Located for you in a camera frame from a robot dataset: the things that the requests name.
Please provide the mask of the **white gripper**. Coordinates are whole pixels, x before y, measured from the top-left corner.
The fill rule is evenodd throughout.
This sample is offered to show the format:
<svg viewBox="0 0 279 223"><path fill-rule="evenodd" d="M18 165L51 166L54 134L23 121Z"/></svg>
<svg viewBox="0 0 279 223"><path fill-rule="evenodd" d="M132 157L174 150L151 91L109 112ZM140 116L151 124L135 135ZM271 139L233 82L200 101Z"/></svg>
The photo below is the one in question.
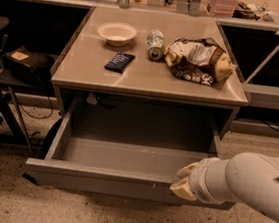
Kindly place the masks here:
<svg viewBox="0 0 279 223"><path fill-rule="evenodd" d="M205 204L221 204L217 196L219 188L224 185L226 161L217 157L205 158L177 171L182 179L170 186L170 190L179 198L187 201L201 201Z"/></svg>

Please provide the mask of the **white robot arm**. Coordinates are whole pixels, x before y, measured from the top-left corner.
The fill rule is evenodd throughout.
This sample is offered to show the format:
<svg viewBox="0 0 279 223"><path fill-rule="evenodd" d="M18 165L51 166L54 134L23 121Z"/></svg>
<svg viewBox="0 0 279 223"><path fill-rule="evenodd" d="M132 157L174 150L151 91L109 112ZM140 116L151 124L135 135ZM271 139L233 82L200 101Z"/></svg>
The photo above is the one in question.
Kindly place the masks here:
<svg viewBox="0 0 279 223"><path fill-rule="evenodd" d="M239 153L230 159L205 158L177 171L170 190L205 204L240 202L279 223L279 158Z"/></svg>

